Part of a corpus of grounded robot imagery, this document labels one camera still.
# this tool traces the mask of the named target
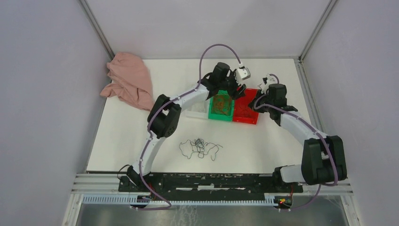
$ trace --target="tangled black string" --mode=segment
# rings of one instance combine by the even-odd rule
[[[181,148],[181,145],[184,145],[184,144],[186,144],[187,142],[190,142],[190,145],[191,145],[191,148],[192,148],[192,152],[190,153],[190,155],[185,155],[185,154],[183,153],[182,148]],[[205,151],[206,151],[205,148],[208,147],[208,145],[212,145],[212,147],[209,148],[207,152],[205,152]],[[179,149],[180,149],[180,151],[182,152],[182,155],[183,155],[183,156],[186,156],[188,159],[191,158],[191,156],[192,156],[193,153],[198,153],[198,158],[203,159],[203,158],[205,157],[205,155],[208,155],[208,154],[209,154],[210,150],[212,150],[212,149],[214,149],[214,148],[217,148],[217,151],[215,152],[215,158],[212,158],[212,156],[211,156],[211,160],[212,160],[212,161],[215,161],[215,159],[216,159],[216,153],[220,150],[219,147],[223,147],[223,146],[221,146],[221,145],[216,145],[216,144],[214,144],[214,143],[204,142],[204,139],[201,139],[201,138],[195,139],[194,141],[187,140],[186,142],[180,143],[180,144],[179,144]]]

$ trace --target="black string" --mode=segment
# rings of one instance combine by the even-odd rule
[[[118,173],[116,174],[116,178],[118,178],[119,180],[120,180],[120,177],[118,177],[119,176],[119,173],[124,169],[124,168],[126,168],[127,166],[130,166],[129,164],[126,164],[126,165],[124,165],[119,171],[118,171]]]
[[[182,148],[181,148],[181,145],[184,145],[184,144],[186,144],[187,142],[190,142],[191,149],[192,149],[190,155],[185,155],[185,154],[183,153]],[[205,148],[206,148],[208,145],[213,145],[213,147],[209,148],[209,150],[206,152]],[[214,144],[214,143],[205,142],[204,139],[201,139],[201,138],[195,139],[194,141],[187,140],[186,142],[180,143],[180,144],[179,144],[179,149],[180,149],[180,151],[182,152],[182,155],[183,155],[183,156],[186,156],[188,159],[190,159],[190,158],[192,157],[192,154],[193,154],[193,153],[198,153],[198,158],[203,159],[203,158],[205,157],[205,155],[208,155],[208,154],[209,154],[210,150],[212,150],[212,149],[214,149],[214,148],[217,148],[217,151],[215,152],[215,158],[213,159],[212,156],[211,156],[211,160],[212,160],[212,161],[215,161],[215,160],[216,160],[216,154],[217,154],[217,152],[220,150],[219,147],[223,147],[223,146],[221,146],[221,145],[216,145],[216,144]]]

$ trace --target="folded fabric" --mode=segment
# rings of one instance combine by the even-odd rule
[[[119,100],[135,108],[147,111],[152,109],[154,100],[151,77],[140,57],[130,53],[117,53],[114,59],[107,63],[107,67],[110,70],[107,75],[113,83],[101,91],[101,96],[118,96]]]

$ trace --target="metal frame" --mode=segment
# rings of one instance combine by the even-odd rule
[[[320,20],[311,33],[309,40],[303,48],[300,56],[297,57],[277,57],[277,58],[292,58],[295,62],[297,73],[300,79],[301,87],[304,92],[307,108],[309,110],[310,119],[313,125],[318,129],[323,130],[323,123],[319,116],[319,110],[315,104],[309,82],[306,78],[303,69],[303,60],[316,39],[323,24],[328,18],[330,12],[336,5],[338,0],[330,0],[326,9],[324,10]],[[114,58],[115,54],[111,49],[103,31],[101,30],[96,18],[94,17],[86,0],[78,0],[81,4],[85,14],[91,22],[94,30],[98,34],[105,50],[109,57]],[[135,198],[138,195],[148,195],[148,193],[121,193],[118,191],[119,179],[116,174],[77,174],[71,196],[69,198],[68,207],[63,219],[64,226],[74,226],[77,223],[80,207],[83,203],[107,203],[107,204],[134,204]],[[303,185],[303,193],[294,193],[295,196],[313,196],[318,186]],[[270,199],[274,196],[288,195],[283,193],[265,193],[265,202],[180,202],[174,205],[270,205]],[[349,180],[340,181],[337,186],[326,187],[323,186],[319,196],[340,196],[344,211],[350,226],[360,226],[359,219],[355,210],[353,202],[353,191]]]

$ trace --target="white table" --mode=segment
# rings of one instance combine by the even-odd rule
[[[144,62],[150,69],[154,99],[160,94],[180,94],[198,80],[197,59]],[[203,75],[212,71],[217,62],[227,63],[232,69],[238,66],[235,59],[207,59],[202,64]],[[309,120],[293,59],[243,59],[242,62],[252,74],[246,81],[247,87],[256,88],[267,73],[276,74],[287,86],[288,104]],[[87,171],[118,171],[123,165],[132,164],[145,143],[148,113],[117,97],[107,99]],[[223,146],[215,161],[209,155],[203,159],[196,154],[191,159],[182,155],[180,142],[199,137]],[[176,132],[158,152],[152,171],[272,173],[278,166],[300,164],[302,150],[294,137],[272,121],[268,113],[259,115],[257,125],[188,118],[182,114]]]

